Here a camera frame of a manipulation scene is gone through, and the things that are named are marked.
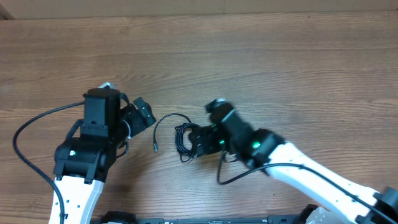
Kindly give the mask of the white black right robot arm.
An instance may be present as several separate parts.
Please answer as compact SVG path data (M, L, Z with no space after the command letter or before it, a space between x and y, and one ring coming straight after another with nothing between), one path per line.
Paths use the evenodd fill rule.
M301 191L343 223L397 223L397 190L380 193L356 184L317 163L283 136L254 129L224 99L205 106L210 125L188 135L198 156L230 153L248 167Z

